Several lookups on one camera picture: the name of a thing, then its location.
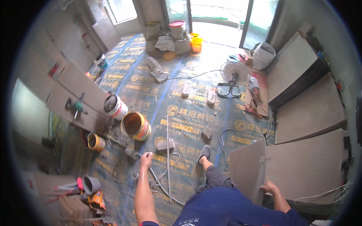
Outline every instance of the navy blue shirt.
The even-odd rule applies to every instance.
[[[143,222],[143,226],[148,225],[157,224]],[[173,225],[309,226],[309,223],[295,209],[284,213],[257,206],[236,188],[215,187],[200,192],[187,201]]]

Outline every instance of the hand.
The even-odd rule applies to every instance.
[[[146,152],[141,156],[140,172],[147,172],[152,164],[152,152]]]
[[[279,188],[270,180],[267,180],[265,185],[260,186],[259,189],[263,189],[265,192],[269,192],[272,195],[279,190]]]

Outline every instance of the foot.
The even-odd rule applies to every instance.
[[[208,158],[208,157],[210,156],[210,153],[211,153],[211,148],[210,148],[210,146],[209,146],[209,145],[205,145],[205,146],[202,148],[199,157],[197,158],[197,163],[201,164],[201,163],[200,163],[201,157],[205,156],[206,158]]]

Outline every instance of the window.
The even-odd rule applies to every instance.
[[[132,0],[107,0],[116,23],[137,17]]]

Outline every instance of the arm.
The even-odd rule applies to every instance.
[[[152,163],[152,152],[144,153],[141,156],[140,162],[141,165],[135,194],[135,212],[137,223],[140,224],[144,221],[153,221],[159,224],[147,177],[148,170]]]
[[[291,209],[289,204],[281,194],[279,188],[270,180],[267,180],[265,185],[260,186],[260,189],[263,189],[265,192],[269,192],[273,195],[275,210],[280,210],[284,213],[287,213]]]

